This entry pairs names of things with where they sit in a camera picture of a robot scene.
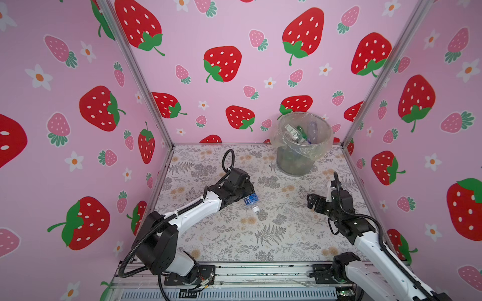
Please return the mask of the clear bottle blue label white cap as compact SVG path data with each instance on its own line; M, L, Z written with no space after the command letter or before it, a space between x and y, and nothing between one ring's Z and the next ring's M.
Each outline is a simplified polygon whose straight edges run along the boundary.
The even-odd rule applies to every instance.
M252 193L243 199L245 205L250 208L254 214L258 214L259 208L259 198L256 193Z

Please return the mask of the green bottle yellow cap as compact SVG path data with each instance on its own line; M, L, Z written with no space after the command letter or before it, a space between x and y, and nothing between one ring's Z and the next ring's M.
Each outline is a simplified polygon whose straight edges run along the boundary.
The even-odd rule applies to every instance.
M297 131L299 132L299 135L300 135L300 137L301 137L301 140L307 141L308 138L307 138L307 135L306 135L305 131L303 130L303 128L302 128L301 126L297 126L296 129L297 129Z

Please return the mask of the clear square bottle green label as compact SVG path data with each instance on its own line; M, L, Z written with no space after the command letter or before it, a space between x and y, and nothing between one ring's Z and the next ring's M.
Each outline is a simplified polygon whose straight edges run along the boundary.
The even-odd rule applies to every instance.
M292 125L287 124L285 126L285 129L286 129L287 135L290 137L291 140L298 141L301 138L300 132Z

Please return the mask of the crushed clear bottle white cap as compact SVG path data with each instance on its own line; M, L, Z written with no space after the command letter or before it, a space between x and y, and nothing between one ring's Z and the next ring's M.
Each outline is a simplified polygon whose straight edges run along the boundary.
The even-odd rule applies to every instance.
M319 143L318 132L319 132L318 123L315 122L315 121L310 122L308 124L307 131L306 131L307 141L310 144L318 144Z

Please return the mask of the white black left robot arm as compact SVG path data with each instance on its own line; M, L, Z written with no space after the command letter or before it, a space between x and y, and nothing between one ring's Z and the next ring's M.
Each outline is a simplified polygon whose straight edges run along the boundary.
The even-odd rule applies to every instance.
M199 263L178 250L178 239L204 218L254 193L249 176L231 174L221 183L206 186L201 197L179 210L150 213L134 241L134 255L153 275L175 273L193 282Z

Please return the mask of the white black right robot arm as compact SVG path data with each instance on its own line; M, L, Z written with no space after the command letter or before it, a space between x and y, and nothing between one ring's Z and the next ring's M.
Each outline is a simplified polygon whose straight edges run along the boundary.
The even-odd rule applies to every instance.
M346 191L335 192L330 201L317 194L307 195L307 207L335 222L337 233L341 234L362 252L381 274L370 272L361 258L353 252L333 257L330 268L314 270L310 276L332 278L337 282L353 282L374 300L450 300L448 294L437 293L421 281L383 242L380 233L369 222L369 218L345 212L336 197L352 204Z

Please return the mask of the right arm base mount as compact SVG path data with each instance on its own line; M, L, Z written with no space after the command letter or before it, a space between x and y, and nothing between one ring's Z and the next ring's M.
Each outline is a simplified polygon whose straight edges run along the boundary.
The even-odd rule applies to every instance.
M328 283L351 283L346 267L351 262L359 262L360 257L353 252L345 252L333 257L331 266L328 264L314 264L313 270L309 273L309 278L314 278L317 284Z

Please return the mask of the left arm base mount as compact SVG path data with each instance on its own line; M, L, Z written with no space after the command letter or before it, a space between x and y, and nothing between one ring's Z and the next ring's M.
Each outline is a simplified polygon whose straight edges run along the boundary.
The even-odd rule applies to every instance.
M173 263L164 273L163 284L167 286L194 285L204 287L215 280L215 265L202 265L187 253L177 253Z

